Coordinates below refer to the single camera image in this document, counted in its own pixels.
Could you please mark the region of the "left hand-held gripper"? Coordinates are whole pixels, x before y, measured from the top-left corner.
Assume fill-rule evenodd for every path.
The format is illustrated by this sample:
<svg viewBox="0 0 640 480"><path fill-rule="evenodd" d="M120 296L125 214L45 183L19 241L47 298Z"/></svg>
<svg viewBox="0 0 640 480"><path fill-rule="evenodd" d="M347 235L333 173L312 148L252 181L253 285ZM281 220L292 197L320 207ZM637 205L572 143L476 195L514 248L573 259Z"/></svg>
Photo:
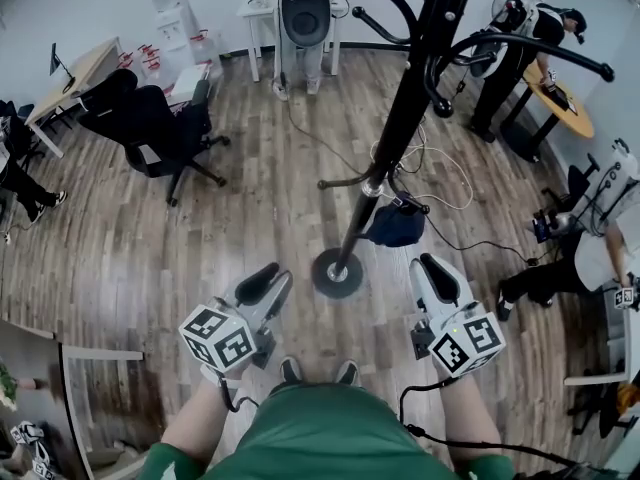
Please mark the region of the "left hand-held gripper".
<svg viewBox="0 0 640 480"><path fill-rule="evenodd" d="M293 285L291 272L279 270L279 264L271 262L242 280L234 291L236 305L213 297L191 312L179 333L197 361L220 373L247 359L260 369L267 366L276 345L269 322Z"/></svg>

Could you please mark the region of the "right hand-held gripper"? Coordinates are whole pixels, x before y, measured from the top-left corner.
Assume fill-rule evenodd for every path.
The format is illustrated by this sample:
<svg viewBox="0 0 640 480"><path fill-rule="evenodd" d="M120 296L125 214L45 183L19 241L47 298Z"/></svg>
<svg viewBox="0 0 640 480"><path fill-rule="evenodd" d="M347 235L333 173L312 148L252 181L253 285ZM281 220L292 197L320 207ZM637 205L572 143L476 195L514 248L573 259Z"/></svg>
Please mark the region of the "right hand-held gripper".
<svg viewBox="0 0 640 480"><path fill-rule="evenodd" d="M458 378L484 366L505 348L495 315L482 303L471 302L467 280L455 267L423 253L410 262L409 273L417 311L426 317L450 314L420 320L411 330L417 360L430 356L448 378Z"/></svg>

